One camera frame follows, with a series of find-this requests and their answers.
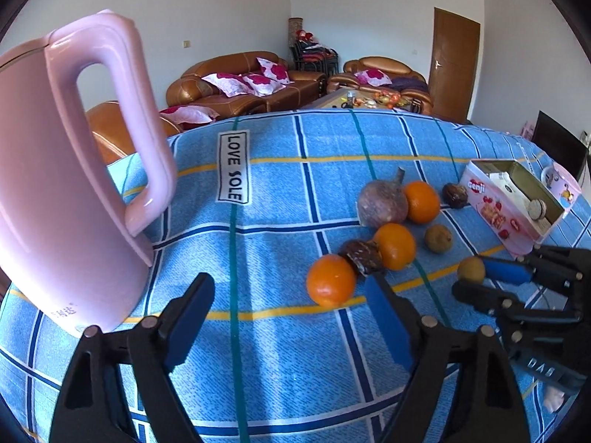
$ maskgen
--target plaid tablecloth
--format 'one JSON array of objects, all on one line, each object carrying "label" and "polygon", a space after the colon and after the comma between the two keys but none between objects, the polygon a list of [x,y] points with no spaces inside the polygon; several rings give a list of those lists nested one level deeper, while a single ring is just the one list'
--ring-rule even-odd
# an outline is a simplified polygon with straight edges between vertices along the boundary
[{"label": "plaid tablecloth", "polygon": [[[224,161],[230,142],[247,149],[238,193],[248,205],[224,201],[236,198],[230,187],[238,182],[225,174],[226,163],[218,165],[219,141]],[[220,443],[255,437],[274,443],[373,442],[392,414],[408,374],[392,362],[363,284],[339,310],[315,306],[305,289],[315,259],[345,240],[370,237],[355,207],[370,179],[392,178],[401,166],[406,181],[423,179],[441,189],[457,182],[473,158],[514,158],[538,177],[551,162],[521,137],[390,111],[241,117],[173,137],[170,146],[179,169],[177,191],[146,231],[156,250],[154,266],[146,293],[121,328],[161,311],[199,272],[214,277],[212,311],[172,380],[204,440]],[[109,169],[126,201],[146,184],[137,155]],[[591,209],[581,197],[547,242],[591,247],[590,221]],[[443,206],[436,222],[453,232],[453,249],[436,255],[419,243],[414,264],[390,273],[389,281],[422,314],[466,330],[491,324],[457,303],[451,285],[457,264],[468,255],[509,255],[470,207]],[[421,242],[425,228],[409,228]],[[561,304],[534,285],[517,293],[528,307]],[[0,392],[41,441],[48,439],[76,343],[13,286],[0,314]],[[428,442],[437,441],[443,429],[456,374],[452,367]],[[532,441],[542,441],[554,416],[543,409],[541,384],[517,376]],[[154,442],[128,368],[123,378],[138,435]]]}]

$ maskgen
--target orange fruit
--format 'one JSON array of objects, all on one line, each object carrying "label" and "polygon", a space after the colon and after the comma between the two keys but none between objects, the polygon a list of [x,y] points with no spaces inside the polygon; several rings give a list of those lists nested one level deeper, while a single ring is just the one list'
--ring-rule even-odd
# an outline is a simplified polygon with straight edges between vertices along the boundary
[{"label": "orange fruit", "polygon": [[417,243],[413,234],[398,223],[386,223],[373,235],[383,265],[389,270],[401,270],[414,260]]},{"label": "orange fruit", "polygon": [[409,220],[419,225],[432,222],[439,214],[439,195],[424,181],[412,181],[403,188],[409,201]]},{"label": "orange fruit", "polygon": [[325,254],[308,270],[305,285],[314,303],[336,308],[353,296],[356,280],[347,260],[337,254]]}]

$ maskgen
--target sofa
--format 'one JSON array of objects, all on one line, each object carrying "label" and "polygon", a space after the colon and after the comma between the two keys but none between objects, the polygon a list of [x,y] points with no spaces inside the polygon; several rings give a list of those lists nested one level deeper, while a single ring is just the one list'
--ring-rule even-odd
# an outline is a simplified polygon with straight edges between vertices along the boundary
[{"label": "sofa", "polygon": [[265,58],[287,67],[285,60],[267,51],[251,51],[217,56],[193,65],[173,82],[166,92],[168,106],[196,104],[209,107],[223,118],[269,111],[296,110],[317,100],[326,88],[326,75],[313,71],[289,71],[293,83],[283,90],[265,97],[238,95],[228,98],[202,77],[211,73],[259,72],[257,58]]},{"label": "sofa", "polygon": [[[370,68],[376,68],[382,70],[390,78],[396,78],[397,76],[406,76],[410,78],[416,78],[423,82],[426,82],[424,76],[421,73],[414,71],[404,63],[387,58],[385,56],[366,56],[359,60],[347,61],[343,66],[343,73],[338,73],[329,78],[327,84],[327,92],[332,93],[341,87],[354,88],[356,90],[375,91],[375,87],[369,85],[360,84],[355,73]],[[403,90],[400,92],[404,97],[411,99],[418,99],[421,101],[421,114],[430,115],[433,110],[433,100],[429,93],[419,90]]]},{"label": "sofa", "polygon": [[[86,112],[86,119],[105,164],[111,164],[135,153],[134,143],[127,131],[118,102],[100,103]],[[163,116],[160,116],[160,120],[167,137],[182,132],[178,125]]]}]

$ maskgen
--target kettle lid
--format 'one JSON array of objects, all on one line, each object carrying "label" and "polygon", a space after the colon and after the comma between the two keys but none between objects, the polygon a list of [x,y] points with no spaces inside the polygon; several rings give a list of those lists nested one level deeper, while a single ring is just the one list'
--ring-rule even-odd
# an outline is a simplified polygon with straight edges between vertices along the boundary
[{"label": "kettle lid", "polygon": [[27,53],[31,53],[35,50],[39,50],[48,46],[50,36],[51,34],[45,35],[45,37],[35,38],[34,40],[24,42],[23,44],[20,44],[19,46],[14,47],[8,50],[6,53],[0,55],[0,71],[4,65],[17,59],[19,56],[23,56]]}]

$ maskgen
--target television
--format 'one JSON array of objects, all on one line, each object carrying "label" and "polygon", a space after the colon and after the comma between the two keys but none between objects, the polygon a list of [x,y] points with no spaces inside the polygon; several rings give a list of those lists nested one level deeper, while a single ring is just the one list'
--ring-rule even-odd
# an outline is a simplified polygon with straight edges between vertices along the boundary
[{"label": "television", "polygon": [[556,120],[540,111],[531,141],[577,180],[587,164],[589,150],[570,131]]}]

